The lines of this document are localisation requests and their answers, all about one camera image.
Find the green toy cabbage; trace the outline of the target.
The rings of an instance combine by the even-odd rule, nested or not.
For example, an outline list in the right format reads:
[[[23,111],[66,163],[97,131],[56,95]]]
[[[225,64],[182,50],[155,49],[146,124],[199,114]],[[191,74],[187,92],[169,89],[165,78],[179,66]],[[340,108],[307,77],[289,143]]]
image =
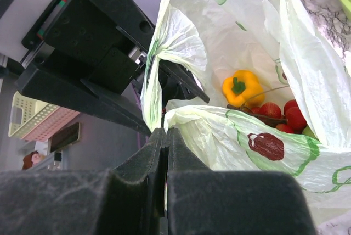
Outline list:
[[[319,140],[317,136],[313,133],[309,126],[306,126],[305,129],[302,131],[302,134],[308,137],[311,137],[315,140]]]

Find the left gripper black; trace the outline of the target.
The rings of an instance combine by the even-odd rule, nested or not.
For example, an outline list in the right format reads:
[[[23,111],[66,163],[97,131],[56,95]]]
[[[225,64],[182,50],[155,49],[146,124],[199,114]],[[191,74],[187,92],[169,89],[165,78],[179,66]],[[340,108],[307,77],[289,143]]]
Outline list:
[[[52,0],[22,39],[27,68],[16,87],[25,97],[150,136],[141,110],[120,93],[138,68],[132,50],[146,52],[154,30],[134,0]],[[48,59],[65,74],[31,63]]]

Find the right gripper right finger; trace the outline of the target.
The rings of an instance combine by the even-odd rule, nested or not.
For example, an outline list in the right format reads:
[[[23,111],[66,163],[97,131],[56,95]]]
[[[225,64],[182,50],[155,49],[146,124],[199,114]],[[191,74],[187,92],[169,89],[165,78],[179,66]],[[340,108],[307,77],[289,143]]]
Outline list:
[[[316,234],[302,189],[288,174],[212,171],[167,133],[169,234]]]

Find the yellow toy bell pepper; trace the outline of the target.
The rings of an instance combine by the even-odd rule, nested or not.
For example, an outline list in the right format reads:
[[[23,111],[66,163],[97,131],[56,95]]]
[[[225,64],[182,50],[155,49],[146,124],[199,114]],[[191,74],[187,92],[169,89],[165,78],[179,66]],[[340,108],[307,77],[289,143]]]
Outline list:
[[[265,101],[264,88],[257,76],[247,70],[238,70],[224,80],[222,93],[234,107],[258,107]]]

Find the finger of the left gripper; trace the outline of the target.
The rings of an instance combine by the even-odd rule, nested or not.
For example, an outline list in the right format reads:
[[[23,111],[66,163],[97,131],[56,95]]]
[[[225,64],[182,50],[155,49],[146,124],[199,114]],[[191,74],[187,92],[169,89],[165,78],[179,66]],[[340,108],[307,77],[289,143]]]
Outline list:
[[[161,60],[160,68],[183,85],[193,96],[199,97],[205,103],[210,102],[210,97],[197,85],[195,79],[190,76],[190,71],[185,67],[171,61]]]

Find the red cherry tomato bunch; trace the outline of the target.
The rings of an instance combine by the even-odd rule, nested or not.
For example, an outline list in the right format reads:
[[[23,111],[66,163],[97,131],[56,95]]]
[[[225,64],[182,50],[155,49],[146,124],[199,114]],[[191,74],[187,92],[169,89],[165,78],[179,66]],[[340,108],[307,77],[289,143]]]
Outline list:
[[[248,98],[239,99],[237,103],[228,103],[227,108],[256,117],[266,125],[279,131],[302,133],[308,125],[296,100],[291,99],[287,101],[283,108],[274,102],[264,103],[262,101],[262,97],[266,94],[287,87],[288,85],[285,85],[255,93]]]

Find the green avocado print plastic bag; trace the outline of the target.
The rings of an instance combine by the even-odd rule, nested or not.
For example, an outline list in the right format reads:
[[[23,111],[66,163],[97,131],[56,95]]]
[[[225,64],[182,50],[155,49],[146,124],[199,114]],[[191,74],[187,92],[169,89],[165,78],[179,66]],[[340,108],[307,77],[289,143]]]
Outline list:
[[[160,68],[177,63],[205,103]],[[266,99],[295,99],[319,140],[270,128],[229,110],[220,86],[248,70]],[[148,128],[178,128],[216,171],[281,171],[314,208],[350,208],[350,75],[300,0],[161,0],[141,94]]]

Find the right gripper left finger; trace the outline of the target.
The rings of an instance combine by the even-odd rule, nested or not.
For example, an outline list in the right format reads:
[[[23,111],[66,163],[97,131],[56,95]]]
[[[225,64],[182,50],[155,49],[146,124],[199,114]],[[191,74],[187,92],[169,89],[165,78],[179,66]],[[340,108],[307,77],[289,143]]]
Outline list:
[[[160,234],[163,129],[113,170],[1,173],[1,234]]]

